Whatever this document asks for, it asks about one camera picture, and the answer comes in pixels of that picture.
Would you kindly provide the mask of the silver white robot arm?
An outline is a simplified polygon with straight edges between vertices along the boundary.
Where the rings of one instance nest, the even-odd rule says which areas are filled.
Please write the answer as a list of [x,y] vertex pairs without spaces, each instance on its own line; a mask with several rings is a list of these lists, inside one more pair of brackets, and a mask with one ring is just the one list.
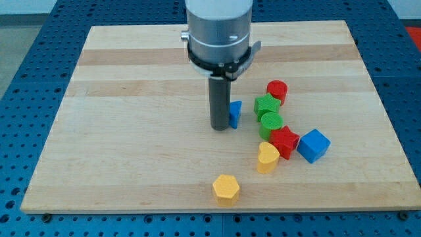
[[188,57],[201,74],[234,81],[252,64],[261,42],[250,44],[253,0],[186,0]]

